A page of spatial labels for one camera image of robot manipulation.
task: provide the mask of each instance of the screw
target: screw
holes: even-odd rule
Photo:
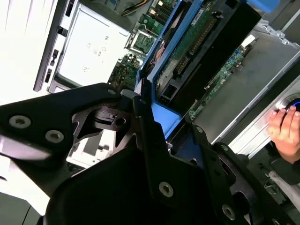
[[[235,214],[234,211],[232,210],[232,208],[230,208],[229,205],[222,205],[222,211],[225,214],[225,216],[227,216],[230,220],[234,221],[235,220]]]
[[[171,198],[174,194],[172,186],[165,181],[160,182],[159,191],[168,198]]]
[[[198,130],[200,133],[203,133],[203,130],[202,130],[200,127],[197,127],[197,130]]]
[[[13,116],[9,119],[9,124],[15,128],[24,129],[31,125],[31,120],[26,116]]]
[[[225,145],[222,145],[222,149],[224,149],[225,151],[228,151],[228,148]]]
[[[115,95],[116,94],[116,92],[114,91],[114,90],[112,90],[112,89],[108,89],[107,90],[109,93],[111,93],[112,95]]]
[[[52,143],[59,143],[62,140],[64,140],[64,135],[62,134],[62,132],[58,131],[58,130],[49,130],[46,135],[45,138],[47,139],[47,141],[52,142]]]
[[[274,225],[280,225],[280,223],[276,219],[272,219]]]

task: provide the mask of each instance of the electronic component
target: electronic component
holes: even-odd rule
[[[142,60],[134,52],[128,51],[113,69],[109,78],[109,83],[119,89],[134,90],[136,82],[136,73],[140,68]]]
[[[218,74],[207,84],[204,88],[207,91],[207,94],[199,101],[196,101],[195,104],[188,111],[191,120],[194,120],[200,111],[206,106],[208,101],[216,94],[216,92],[221,88],[226,79],[234,72],[237,68],[240,70],[242,65],[241,61],[244,59],[244,53],[246,49],[240,46],[230,57],[230,59],[225,63],[221,68]]]
[[[212,14],[212,4],[214,1],[208,1],[197,13],[191,22],[187,32],[182,37],[181,43],[176,47],[172,56],[167,61],[162,72],[156,79],[156,95],[159,98],[170,79],[181,78],[181,74],[189,61],[193,59],[195,52],[201,46],[203,40],[216,24],[218,14]]]
[[[140,54],[147,55],[155,41],[156,38],[152,35],[138,30],[130,37],[129,49]]]
[[[152,19],[148,15],[142,15],[140,18],[140,24],[145,24],[146,28],[155,34],[159,35],[163,30],[163,25]]]

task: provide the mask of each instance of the metal panel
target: metal panel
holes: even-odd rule
[[[57,2],[1,1],[0,67],[3,78],[0,83],[0,104],[38,95],[32,88]]]
[[[128,31],[79,4],[58,74],[82,86],[107,82],[128,37]]]
[[[229,77],[194,121],[210,142],[221,141],[299,54],[299,49],[284,45],[278,38],[256,31],[253,34],[258,40],[243,60],[243,70]]]
[[[238,153],[254,156],[269,141],[266,127],[272,111],[284,108],[283,100],[292,94],[300,92],[300,76],[291,83],[243,132],[240,133],[230,144],[231,149]]]

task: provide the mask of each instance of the mounting hole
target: mounting hole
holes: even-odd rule
[[[26,116],[13,116],[9,119],[9,124],[15,128],[24,129],[31,125],[31,120]]]
[[[107,90],[109,93],[111,93],[112,95],[115,95],[116,94],[116,92],[114,91],[114,90],[112,90],[112,89],[108,89]]]
[[[126,122],[126,120],[125,120],[124,118],[118,118],[118,119],[116,120],[116,125],[117,125],[117,126],[121,126],[121,125],[123,125],[125,122]]]
[[[197,165],[197,160],[195,158],[193,158],[190,162]]]
[[[165,181],[160,182],[159,191],[168,198],[171,198],[174,194],[174,190],[173,190],[172,186]]]
[[[229,205],[222,205],[222,211],[225,214],[225,216],[227,216],[230,220],[235,220],[235,214],[234,211],[232,210],[232,208]]]
[[[49,130],[46,133],[45,138],[49,142],[59,143],[62,140],[64,140],[64,135],[60,131],[58,131],[58,130]]]
[[[216,174],[217,176],[220,176],[220,175],[221,175],[219,171],[214,170],[214,172],[215,172],[215,174]]]

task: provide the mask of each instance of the printed label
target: printed label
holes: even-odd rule
[[[204,9],[199,10],[198,14],[195,16],[194,20],[192,21],[193,26],[197,23],[197,21],[199,20],[199,18],[202,15],[203,12],[204,12]]]

